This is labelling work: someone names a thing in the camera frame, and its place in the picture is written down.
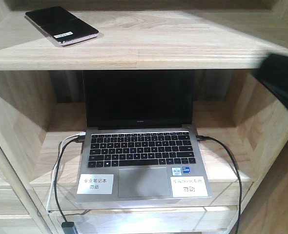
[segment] security cable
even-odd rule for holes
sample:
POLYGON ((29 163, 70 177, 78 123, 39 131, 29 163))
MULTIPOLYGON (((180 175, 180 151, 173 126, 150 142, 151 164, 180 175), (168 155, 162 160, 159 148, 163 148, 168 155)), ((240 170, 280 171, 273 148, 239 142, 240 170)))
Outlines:
POLYGON ((238 217, 237 217, 237 224, 236 224, 236 231, 235 231, 235 234, 237 234, 239 226, 240 226, 243 187, 242 187, 242 181, 241 181, 241 177, 240 177, 240 174, 239 174, 238 166, 236 164, 236 160, 235 160, 232 152, 230 151, 230 149, 226 145, 224 145, 222 142, 220 142, 219 140, 217 140, 215 138, 212 138, 210 136, 196 136, 196 139, 198 141, 213 140, 213 141, 219 143, 220 145, 223 146, 223 148, 226 150, 226 152, 228 153, 228 155, 231 158, 231 161, 233 163, 233 166, 234 166, 234 169, 235 169, 235 172, 236 172, 236 176, 238 178, 238 183, 239 183, 239 186, 240 186, 240 195, 239 195, 239 202, 238 202, 238 217))

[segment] keyboard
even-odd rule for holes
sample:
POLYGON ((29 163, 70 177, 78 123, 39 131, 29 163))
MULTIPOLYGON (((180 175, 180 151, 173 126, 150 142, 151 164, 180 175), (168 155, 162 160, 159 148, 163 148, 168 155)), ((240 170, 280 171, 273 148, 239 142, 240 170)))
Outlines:
POLYGON ((94 134, 88 168, 192 164, 188 132, 94 134))

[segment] black screen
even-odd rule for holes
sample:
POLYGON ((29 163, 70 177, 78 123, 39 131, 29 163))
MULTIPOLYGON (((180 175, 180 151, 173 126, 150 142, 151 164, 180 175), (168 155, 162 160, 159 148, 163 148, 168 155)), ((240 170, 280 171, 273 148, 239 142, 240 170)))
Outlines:
POLYGON ((193 78, 192 70, 83 71, 87 126, 189 124, 193 78))

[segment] white label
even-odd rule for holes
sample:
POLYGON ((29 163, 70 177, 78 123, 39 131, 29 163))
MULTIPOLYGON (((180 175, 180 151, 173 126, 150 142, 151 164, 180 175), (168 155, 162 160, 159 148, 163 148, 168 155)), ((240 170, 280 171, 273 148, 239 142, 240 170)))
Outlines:
POLYGON ((171 177, 173 197, 208 196, 203 176, 171 177))
POLYGON ((72 34, 73 34, 72 32, 68 32, 68 33, 62 33, 62 34, 55 35, 54 37, 55 38, 62 38, 62 37, 66 37, 66 36, 69 36, 72 34))
POLYGON ((112 194, 114 175, 81 174, 77 194, 112 194))
POLYGON ((181 171, 181 167, 172 167, 172 175, 173 176, 181 176, 182 175, 182 171, 181 171))

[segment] wood grain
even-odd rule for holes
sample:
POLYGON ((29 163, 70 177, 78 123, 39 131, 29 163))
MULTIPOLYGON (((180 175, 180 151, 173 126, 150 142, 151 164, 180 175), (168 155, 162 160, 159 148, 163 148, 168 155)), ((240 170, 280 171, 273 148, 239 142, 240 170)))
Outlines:
POLYGON ((217 9, 214 3, 204 10, 193 1, 160 1, 148 9, 133 3, 125 10, 118 10, 119 1, 110 9, 106 3, 84 5, 100 5, 94 11, 80 11, 78 4, 72 13, 100 35, 65 48, 44 38, 24 18, 25 10, 11 11, 0 22, 0 70, 256 68, 269 52, 288 55, 288 24, 264 6, 254 12, 241 3, 239 10, 231 4, 232 10, 219 13, 208 10, 217 9))

